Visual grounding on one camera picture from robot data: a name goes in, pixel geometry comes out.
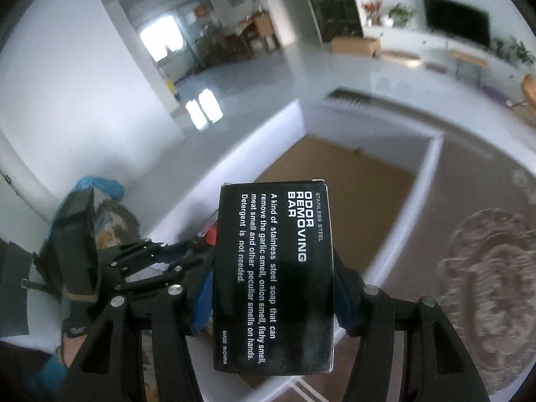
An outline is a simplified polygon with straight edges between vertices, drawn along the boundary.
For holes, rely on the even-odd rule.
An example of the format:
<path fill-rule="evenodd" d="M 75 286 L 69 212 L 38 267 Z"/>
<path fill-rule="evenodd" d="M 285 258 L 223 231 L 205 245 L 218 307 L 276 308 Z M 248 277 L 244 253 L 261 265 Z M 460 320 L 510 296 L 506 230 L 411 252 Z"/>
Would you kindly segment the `person's left hand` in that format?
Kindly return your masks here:
<path fill-rule="evenodd" d="M 96 303 L 64 300 L 61 343 L 56 349 L 56 356 L 63 366 L 70 368 L 100 313 Z"/>

